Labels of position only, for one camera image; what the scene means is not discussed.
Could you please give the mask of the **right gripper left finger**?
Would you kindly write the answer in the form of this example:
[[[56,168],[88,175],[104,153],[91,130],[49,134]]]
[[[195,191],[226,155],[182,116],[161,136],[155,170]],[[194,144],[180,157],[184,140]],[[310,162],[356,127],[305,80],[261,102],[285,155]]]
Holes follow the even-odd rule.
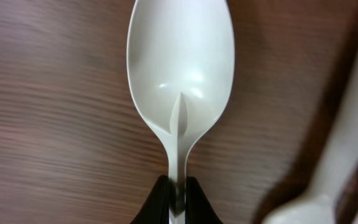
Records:
[[[168,224],[169,191],[169,178],[161,175],[131,224]]]

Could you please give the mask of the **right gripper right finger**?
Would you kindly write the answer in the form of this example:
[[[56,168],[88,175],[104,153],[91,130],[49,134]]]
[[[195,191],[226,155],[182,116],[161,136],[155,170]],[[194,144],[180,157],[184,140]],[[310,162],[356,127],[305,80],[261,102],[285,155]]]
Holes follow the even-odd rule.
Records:
[[[195,177],[186,179],[186,224],[223,224]]]

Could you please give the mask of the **white plastic spoon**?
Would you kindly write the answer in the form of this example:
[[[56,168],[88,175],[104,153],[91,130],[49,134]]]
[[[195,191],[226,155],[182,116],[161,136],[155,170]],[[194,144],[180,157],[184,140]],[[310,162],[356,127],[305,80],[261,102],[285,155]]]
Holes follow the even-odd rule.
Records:
[[[358,52],[323,154],[306,190],[271,211],[264,224],[335,223],[335,204],[358,165]]]

